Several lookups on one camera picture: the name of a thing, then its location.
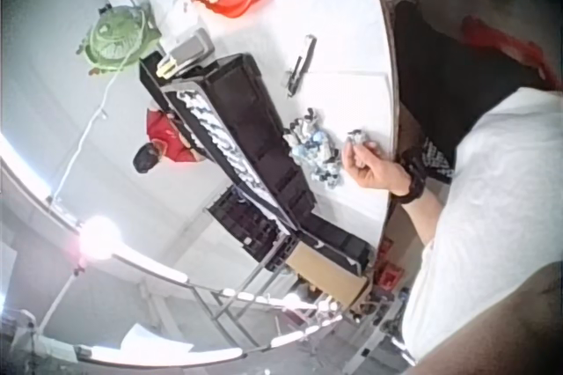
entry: black wristband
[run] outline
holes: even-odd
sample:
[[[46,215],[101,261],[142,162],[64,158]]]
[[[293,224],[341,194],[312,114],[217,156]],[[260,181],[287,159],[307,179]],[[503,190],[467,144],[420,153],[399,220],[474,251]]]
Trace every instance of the black wristband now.
[[[422,162],[421,150],[419,148],[411,148],[403,152],[399,163],[405,168],[408,175],[411,176],[411,185],[406,195],[391,195],[391,197],[401,204],[407,204],[420,198],[424,193],[427,173],[424,163]]]

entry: bright light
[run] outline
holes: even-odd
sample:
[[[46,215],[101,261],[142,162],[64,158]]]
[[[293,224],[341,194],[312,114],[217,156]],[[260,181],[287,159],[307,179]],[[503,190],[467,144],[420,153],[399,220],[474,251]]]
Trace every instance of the bright light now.
[[[237,294],[237,292],[234,291],[233,289],[225,289],[221,291],[221,294],[223,294],[227,298],[232,298],[235,294]]]
[[[323,300],[323,301],[321,301],[321,302],[318,302],[318,309],[319,309],[321,312],[328,312],[329,309],[330,309],[330,304],[331,304],[331,303],[330,303],[330,299],[327,299],[327,300]]]
[[[233,360],[243,355],[240,348],[223,349],[214,351],[203,351],[198,353],[169,354],[155,353],[132,353],[123,352],[118,349],[107,347],[92,347],[90,359],[96,362],[108,364],[125,364],[132,366],[191,366],[197,364],[213,364]]]
[[[315,334],[319,329],[320,327],[318,325],[308,327],[307,329],[305,329],[305,335]]]
[[[51,195],[51,188],[11,147],[10,142],[0,133],[0,157],[26,188],[41,201]]]
[[[107,217],[92,217],[80,228],[80,253],[89,259],[111,258],[120,241],[120,229]]]
[[[248,302],[251,302],[254,300],[254,295],[250,294],[250,293],[238,293],[238,298],[240,298],[241,300],[246,300]]]
[[[270,342],[270,347],[276,348],[280,346],[285,346],[286,344],[290,344],[291,342],[296,342],[301,340],[304,337],[303,331],[295,331],[290,334],[280,335],[279,337],[275,337]]]
[[[154,261],[144,254],[140,254],[135,249],[126,246],[122,243],[118,244],[114,254],[121,257],[124,261],[130,262],[137,267],[143,268],[155,276],[160,276],[164,279],[174,281],[176,283],[187,283],[188,277],[177,269],[167,267],[160,262]]]
[[[395,344],[399,349],[401,349],[402,351],[406,350],[406,345],[403,344],[402,342],[400,342],[399,340],[397,340],[395,337],[391,337],[391,342],[393,344]]]
[[[295,293],[289,293],[283,298],[283,304],[285,304],[288,309],[297,309],[301,304],[301,298]]]

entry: white cord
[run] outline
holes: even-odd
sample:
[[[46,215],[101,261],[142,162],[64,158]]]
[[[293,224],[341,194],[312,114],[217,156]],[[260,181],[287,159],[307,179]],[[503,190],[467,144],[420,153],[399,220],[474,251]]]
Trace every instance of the white cord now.
[[[84,142],[86,140],[86,137],[90,134],[90,130],[92,128],[92,126],[94,125],[94,122],[98,119],[98,117],[102,114],[102,112],[104,111],[104,107],[106,106],[106,102],[107,102],[107,97],[109,96],[109,90],[112,87],[113,83],[115,82],[115,80],[117,79],[117,77],[119,76],[121,70],[123,70],[123,67],[125,66],[125,63],[127,62],[127,60],[129,59],[129,57],[133,54],[133,52],[136,50],[136,46],[139,43],[140,40],[142,40],[143,38],[143,30],[146,26],[146,20],[144,21],[145,24],[143,24],[142,29],[139,31],[139,34],[137,36],[137,39],[133,45],[133,47],[129,50],[129,52],[127,53],[127,55],[125,55],[125,58],[123,58],[123,61],[121,62],[120,66],[118,67],[117,71],[115,72],[115,74],[113,74],[111,80],[109,81],[109,83],[106,86],[106,89],[104,90],[104,96],[102,97],[102,101],[100,102],[98,108],[96,108],[96,111],[94,111],[94,114],[92,114],[92,116],[90,117],[90,120],[88,121],[88,123],[86,124],[86,127],[84,128],[84,131],[82,132],[82,135],[80,136],[80,140],[78,141],[78,147],[75,150],[74,154],[72,155],[72,157],[70,158],[69,163],[67,164],[65,170],[64,170],[64,174],[62,175],[61,181],[59,182],[58,187],[56,188],[55,192],[53,193],[53,200],[51,202],[51,205],[53,203],[56,203],[56,198],[59,196],[59,194],[61,193],[62,190],[62,186],[64,186],[64,183],[66,182],[66,180],[69,178],[70,175],[70,170],[72,169],[72,166],[75,164],[75,162],[77,162],[78,159],[78,155],[80,155],[80,152],[82,152],[82,148],[84,146]]]
[[[168,13],[171,12],[171,10],[176,6],[177,2],[178,2],[178,0],[172,1],[172,7],[170,7],[170,9],[164,14],[164,16],[161,19],[161,23],[166,20],[166,18],[168,17]],[[139,32],[139,36],[135,40],[134,45],[139,43],[139,40],[142,40],[143,30],[144,30],[145,26],[148,26],[148,25],[149,25],[149,20],[145,17],[144,12],[143,12],[143,27],[142,27],[142,30]],[[133,46],[129,50],[129,52],[125,56],[125,58],[123,58],[123,61],[121,62],[119,68],[117,69],[115,74],[113,74],[112,79],[107,84],[106,89],[104,90],[104,96],[102,97],[102,101],[99,104],[99,107],[96,109],[96,111],[94,111],[94,114],[92,115],[92,117],[90,118],[88,123],[86,124],[86,127],[84,128],[84,132],[82,133],[82,135],[80,136],[80,140],[78,141],[77,150],[72,155],[72,158],[70,158],[70,161],[69,161],[69,163],[67,164],[67,166],[64,170],[64,174],[62,175],[61,181],[59,182],[59,185],[58,185],[57,189],[55,190],[55,192],[52,194],[52,201],[51,201],[51,204],[49,205],[49,207],[52,206],[53,203],[56,203],[56,199],[59,196],[59,194],[61,193],[61,190],[62,190],[64,183],[69,178],[70,170],[72,169],[72,166],[77,161],[78,155],[80,155],[80,152],[82,151],[86,137],[90,134],[90,130],[91,130],[94,122],[96,121],[96,119],[98,119],[98,117],[104,111],[104,106],[106,105],[107,96],[109,94],[110,88],[112,87],[113,83],[115,82],[115,79],[119,76],[119,74],[121,73],[121,70],[123,70],[123,67],[125,66],[125,63],[129,59],[131,54],[133,54],[134,51],[135,51],[135,46]]]

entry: white table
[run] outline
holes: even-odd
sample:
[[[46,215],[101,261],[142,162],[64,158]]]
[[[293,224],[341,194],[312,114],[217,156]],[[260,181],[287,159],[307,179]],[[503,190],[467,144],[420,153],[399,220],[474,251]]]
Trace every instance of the white table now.
[[[177,1],[172,11],[162,10],[158,0],[151,4],[165,50],[181,43],[196,23],[211,35],[215,57],[251,53],[287,125],[312,107],[336,147],[342,148],[349,131],[364,129],[384,151],[394,152],[398,99],[393,94],[390,46],[379,0],[261,0],[236,19],[199,3],[188,6],[187,13],[183,1]],[[288,99],[284,73],[295,65],[307,34],[317,37],[314,56],[300,91]],[[318,199],[315,212],[377,246],[388,193],[361,189],[344,171],[342,179],[334,190],[309,180]]]

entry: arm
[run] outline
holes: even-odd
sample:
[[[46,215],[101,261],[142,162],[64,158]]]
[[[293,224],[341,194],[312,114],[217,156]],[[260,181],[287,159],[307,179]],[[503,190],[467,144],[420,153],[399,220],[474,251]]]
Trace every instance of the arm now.
[[[397,196],[406,195],[411,185],[411,176],[401,165],[381,159],[378,155],[380,154],[373,143],[347,143],[343,165],[347,173],[363,188],[379,188],[389,190]],[[427,245],[435,236],[443,205],[434,193],[425,189],[419,199],[403,205],[403,208],[411,218],[422,243]]]

